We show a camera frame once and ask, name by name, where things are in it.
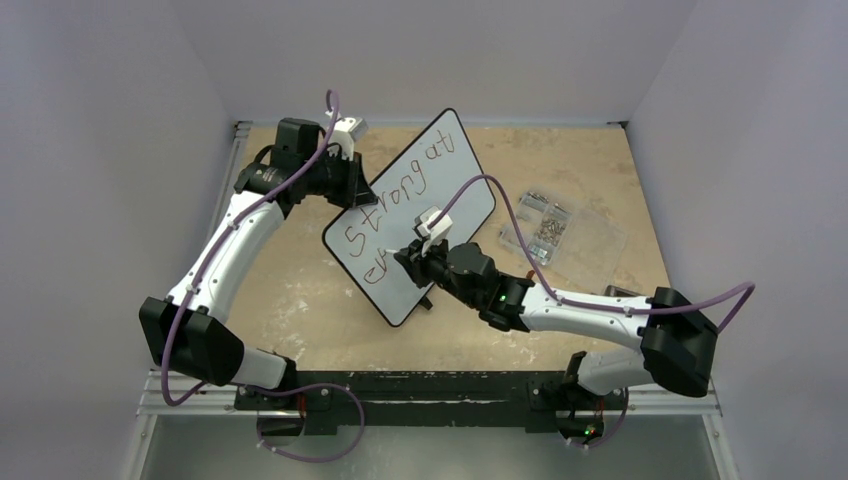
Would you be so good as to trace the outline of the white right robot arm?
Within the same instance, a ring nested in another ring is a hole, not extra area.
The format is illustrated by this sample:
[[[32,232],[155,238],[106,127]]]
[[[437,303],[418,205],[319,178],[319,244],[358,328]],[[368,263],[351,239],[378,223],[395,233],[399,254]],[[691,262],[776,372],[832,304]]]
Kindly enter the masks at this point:
[[[708,392],[718,328],[678,291],[605,297],[547,291],[540,281],[499,271],[478,244],[429,249],[420,240],[393,255],[418,287],[435,285],[500,331],[560,332],[616,344],[572,357],[564,399],[584,407],[616,389],[655,383],[686,397]]]

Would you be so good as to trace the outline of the white whiteboard black frame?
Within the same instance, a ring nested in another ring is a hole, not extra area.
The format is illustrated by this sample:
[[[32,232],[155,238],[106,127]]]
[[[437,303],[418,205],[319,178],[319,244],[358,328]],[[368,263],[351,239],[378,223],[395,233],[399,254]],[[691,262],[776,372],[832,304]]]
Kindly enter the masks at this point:
[[[416,218],[432,206],[445,207],[456,193],[462,196],[448,214],[453,225],[447,238],[469,241],[497,205],[484,180],[467,183],[482,172],[458,113],[448,108],[371,182],[375,205],[346,210],[324,229],[324,246],[390,326],[402,325],[427,291],[385,250],[415,240]]]

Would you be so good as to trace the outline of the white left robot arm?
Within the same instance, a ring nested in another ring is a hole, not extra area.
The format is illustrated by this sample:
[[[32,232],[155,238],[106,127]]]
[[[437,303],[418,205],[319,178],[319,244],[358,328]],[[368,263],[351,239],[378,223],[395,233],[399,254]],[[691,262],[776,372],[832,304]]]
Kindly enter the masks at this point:
[[[330,132],[302,119],[278,123],[274,143],[239,173],[200,257],[164,298],[149,297],[140,308],[151,356],[162,371],[216,386],[259,387],[260,397],[275,409],[295,402],[294,361],[247,347],[225,323],[258,253],[306,197],[342,209],[376,203],[355,149],[367,129],[356,117],[337,120]]]

